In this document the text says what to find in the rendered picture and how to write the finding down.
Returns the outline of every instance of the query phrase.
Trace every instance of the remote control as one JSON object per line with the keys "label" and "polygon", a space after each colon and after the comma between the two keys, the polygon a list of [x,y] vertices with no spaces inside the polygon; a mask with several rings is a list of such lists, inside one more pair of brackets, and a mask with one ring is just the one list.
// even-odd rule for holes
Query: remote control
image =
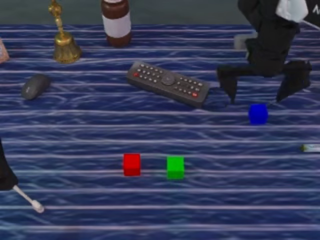
{"label": "remote control", "polygon": [[135,62],[127,73],[129,84],[178,102],[201,108],[210,84],[145,62]]}

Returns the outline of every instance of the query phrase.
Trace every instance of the blue tablecloth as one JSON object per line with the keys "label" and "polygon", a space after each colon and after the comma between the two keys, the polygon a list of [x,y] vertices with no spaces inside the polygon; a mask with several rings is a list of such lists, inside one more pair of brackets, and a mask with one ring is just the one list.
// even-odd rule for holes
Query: blue tablecloth
{"label": "blue tablecloth", "polygon": [[[310,59],[312,88],[251,126],[248,104],[275,98],[281,77],[241,78],[238,104],[193,109],[126,82],[144,61],[217,85],[217,64],[244,63],[233,36],[248,26],[138,25],[130,47],[107,46],[103,26],[65,26],[82,59],[52,60],[51,25],[0,25],[11,60],[0,65],[0,136],[19,186],[38,214],[0,192],[1,240],[320,240],[320,32],[309,26],[290,59]],[[43,73],[52,87],[20,95]],[[212,93],[207,105],[222,96]],[[142,175],[124,177],[122,156],[141,153]],[[185,179],[166,179],[166,156],[185,157]]]}

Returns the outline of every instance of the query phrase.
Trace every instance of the computer mouse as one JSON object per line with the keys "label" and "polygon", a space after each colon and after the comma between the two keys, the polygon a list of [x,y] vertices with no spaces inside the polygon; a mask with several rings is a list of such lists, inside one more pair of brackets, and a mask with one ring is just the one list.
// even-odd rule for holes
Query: computer mouse
{"label": "computer mouse", "polygon": [[39,97],[50,87],[51,79],[43,74],[32,76],[22,87],[21,95],[26,100],[33,100]]}

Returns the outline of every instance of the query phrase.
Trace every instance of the bell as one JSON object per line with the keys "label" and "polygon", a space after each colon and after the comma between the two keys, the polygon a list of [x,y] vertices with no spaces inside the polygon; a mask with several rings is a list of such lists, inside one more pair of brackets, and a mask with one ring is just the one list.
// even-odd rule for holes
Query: bell
{"label": "bell", "polygon": [[59,31],[54,37],[53,59],[61,64],[76,62],[80,58],[82,51],[77,45],[74,37],[63,29],[60,17],[62,13],[61,5],[59,5],[56,0],[51,0],[51,5],[48,10],[55,18],[55,23]]}

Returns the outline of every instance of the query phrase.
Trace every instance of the background wall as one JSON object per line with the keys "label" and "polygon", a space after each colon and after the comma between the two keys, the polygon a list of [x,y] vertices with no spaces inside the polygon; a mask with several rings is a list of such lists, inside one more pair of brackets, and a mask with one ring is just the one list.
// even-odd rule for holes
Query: background wall
{"label": "background wall", "polygon": [[[129,0],[133,24],[246,24],[237,0]],[[0,0],[0,24],[53,24],[50,0]],[[100,0],[59,0],[66,24],[102,24]]]}

